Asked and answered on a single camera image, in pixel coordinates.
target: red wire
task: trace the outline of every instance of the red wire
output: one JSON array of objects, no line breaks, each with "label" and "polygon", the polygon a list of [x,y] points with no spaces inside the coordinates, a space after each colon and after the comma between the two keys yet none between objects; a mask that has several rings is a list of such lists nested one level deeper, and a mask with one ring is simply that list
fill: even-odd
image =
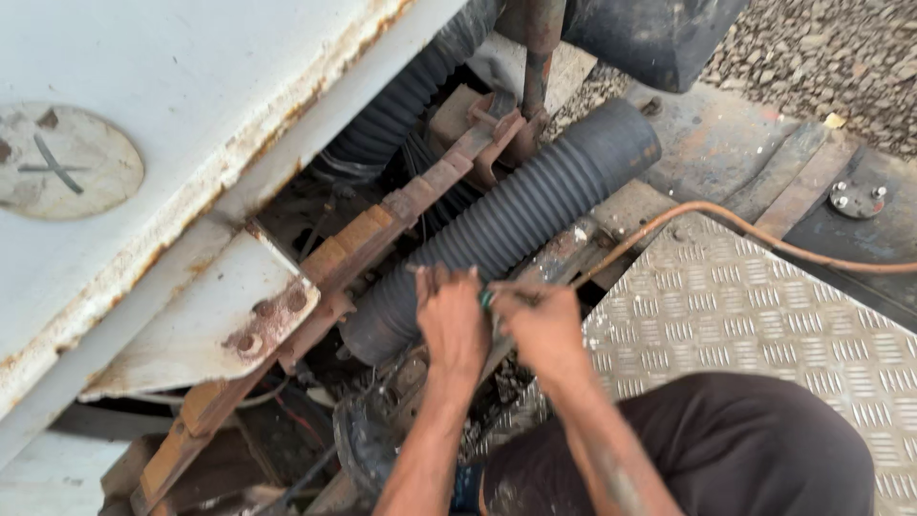
[{"label": "red wire", "polygon": [[312,425],[309,424],[309,421],[306,421],[303,418],[297,416],[295,413],[293,413],[292,410],[290,410],[289,407],[287,407],[286,403],[284,403],[283,400],[281,399],[280,393],[275,394],[274,399],[276,399],[277,403],[280,404],[281,409],[283,409],[283,411],[286,412],[288,416],[290,416],[290,419],[303,425],[306,428],[306,430],[308,430],[309,433],[311,433],[312,436],[315,437],[315,440],[318,441],[319,444],[322,444],[323,446],[325,445],[322,442],[322,438],[318,436],[318,432],[316,432],[315,429],[312,428]]}]

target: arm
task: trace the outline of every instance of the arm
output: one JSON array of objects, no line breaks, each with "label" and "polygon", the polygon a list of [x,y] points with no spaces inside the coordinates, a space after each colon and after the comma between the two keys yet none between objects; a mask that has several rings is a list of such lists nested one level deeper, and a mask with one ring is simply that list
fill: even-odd
[{"label": "arm", "polygon": [[512,334],[554,404],[598,514],[681,514],[624,416],[609,403],[582,347],[576,293],[554,285],[495,283],[491,310]]},{"label": "arm", "polygon": [[462,425],[490,349],[475,269],[450,274],[442,264],[420,267],[415,279],[417,323],[429,347],[430,368],[417,419],[374,516],[447,514]]}]

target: checker plate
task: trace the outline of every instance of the checker plate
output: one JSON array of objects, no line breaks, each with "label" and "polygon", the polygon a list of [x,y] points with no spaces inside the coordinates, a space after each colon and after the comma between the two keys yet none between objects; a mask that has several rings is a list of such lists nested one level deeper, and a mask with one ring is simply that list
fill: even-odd
[{"label": "checker plate", "polygon": [[[776,376],[852,424],[876,466],[876,514],[917,514],[917,338],[698,214],[671,222],[583,322],[612,399],[695,371]],[[471,447],[550,417],[533,382]]]}]

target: gravel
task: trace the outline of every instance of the gravel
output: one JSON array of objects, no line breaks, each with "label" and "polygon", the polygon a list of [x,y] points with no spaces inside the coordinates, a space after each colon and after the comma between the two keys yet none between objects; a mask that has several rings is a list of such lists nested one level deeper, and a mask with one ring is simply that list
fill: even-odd
[{"label": "gravel", "polygon": [[[917,159],[914,0],[752,0],[700,80],[797,118],[835,113],[871,146]],[[622,95],[629,82],[596,65],[542,141]]]}]

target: hand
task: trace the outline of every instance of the hand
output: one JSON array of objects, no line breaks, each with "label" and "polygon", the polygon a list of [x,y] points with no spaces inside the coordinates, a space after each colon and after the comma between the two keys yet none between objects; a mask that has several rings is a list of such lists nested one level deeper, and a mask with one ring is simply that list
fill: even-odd
[{"label": "hand", "polygon": [[430,350],[430,373],[475,388],[491,349],[491,322],[478,295],[478,269],[450,273],[442,263],[420,266],[417,286],[417,326]]},{"label": "hand", "polygon": [[491,311],[500,317],[500,332],[513,336],[520,362],[536,375],[551,380],[591,371],[572,288],[502,281],[488,288],[494,292]]}]

